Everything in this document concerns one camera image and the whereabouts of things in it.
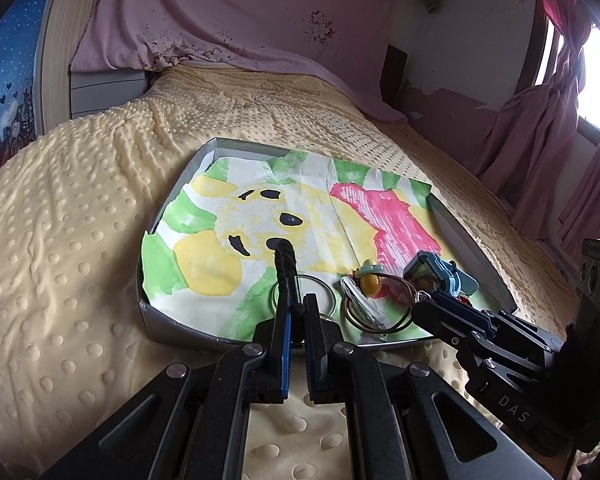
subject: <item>screw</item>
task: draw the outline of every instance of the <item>screw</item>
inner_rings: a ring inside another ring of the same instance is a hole
[[[409,373],[414,377],[427,377],[431,368],[424,363],[412,363],[409,365]]]
[[[187,373],[187,366],[182,363],[174,363],[167,368],[167,375],[171,379],[181,379]]]
[[[340,341],[333,345],[333,351],[338,355],[350,355],[353,354],[353,351],[356,349],[351,343],[347,343],[344,341]]]
[[[248,356],[256,357],[264,352],[264,348],[259,343],[247,343],[242,347],[242,351]]]

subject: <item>wall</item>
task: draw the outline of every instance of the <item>wall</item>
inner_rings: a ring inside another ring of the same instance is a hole
[[[398,107],[458,161],[473,153],[515,90],[536,0],[399,0],[390,43],[408,56]]]

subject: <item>bed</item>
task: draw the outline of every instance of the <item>bed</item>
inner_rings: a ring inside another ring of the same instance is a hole
[[[406,123],[371,123],[315,76],[169,68],[142,98],[58,126],[0,170],[0,460],[17,478],[45,470],[166,365],[218,359],[150,341],[134,275],[144,229],[213,137],[430,182],[503,276],[519,316],[563,332],[574,313],[577,298],[549,258]],[[424,361],[468,398],[443,343],[377,357]],[[350,478],[341,406],[314,406],[303,362],[292,370],[285,404],[252,409],[243,479]]]

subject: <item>painting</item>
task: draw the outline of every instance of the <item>painting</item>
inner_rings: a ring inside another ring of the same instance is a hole
[[[274,249],[294,245],[298,272],[323,280],[336,294],[316,292],[351,342],[373,342],[344,319],[339,279],[367,259],[401,276],[419,250],[462,263],[427,205],[430,185],[312,153],[269,160],[220,157],[185,184],[153,234],[142,240],[144,291],[153,307],[214,336],[250,340],[272,317]],[[383,285],[373,301],[397,322],[403,291]],[[416,326],[389,341],[427,336]]]
[[[15,0],[0,20],[0,167],[38,134],[34,64],[46,0]]]

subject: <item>painted paper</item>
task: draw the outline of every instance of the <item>painted paper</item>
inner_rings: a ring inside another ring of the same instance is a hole
[[[274,248],[286,238],[296,250],[298,272],[335,291],[333,317],[345,338],[377,342],[345,321],[338,281],[368,258],[401,276],[419,250],[462,267],[427,206],[429,193],[423,182],[312,153],[218,158],[182,187],[155,232],[144,235],[144,291],[177,322],[250,340],[256,325],[273,316]],[[331,310],[319,285],[300,283],[303,294],[318,295],[322,312]],[[391,324],[404,313],[395,289],[384,286],[373,300]],[[389,341],[424,336],[410,326]]]

